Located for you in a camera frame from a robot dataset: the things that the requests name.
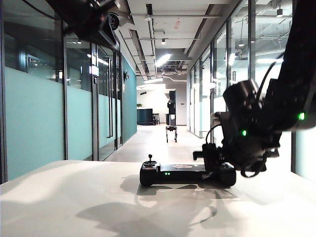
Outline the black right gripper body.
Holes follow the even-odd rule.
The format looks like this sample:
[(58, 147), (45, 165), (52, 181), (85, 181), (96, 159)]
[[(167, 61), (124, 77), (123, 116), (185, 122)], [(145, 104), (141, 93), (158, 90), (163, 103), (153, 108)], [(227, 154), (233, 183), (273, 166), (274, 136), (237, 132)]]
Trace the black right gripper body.
[(279, 156), (281, 133), (261, 134), (254, 127), (235, 130), (233, 119), (228, 112), (219, 112), (224, 138), (220, 153), (241, 173), (260, 173), (267, 170), (267, 158)]

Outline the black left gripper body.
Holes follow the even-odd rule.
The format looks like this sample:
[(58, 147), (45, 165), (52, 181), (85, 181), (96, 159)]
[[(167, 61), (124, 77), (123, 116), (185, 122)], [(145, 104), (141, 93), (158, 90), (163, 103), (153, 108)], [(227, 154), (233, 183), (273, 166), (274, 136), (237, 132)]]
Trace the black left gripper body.
[(112, 8), (120, 8), (118, 0), (94, 5), (75, 26), (74, 32), (78, 38), (107, 48), (118, 49), (119, 44), (110, 24), (109, 11)]

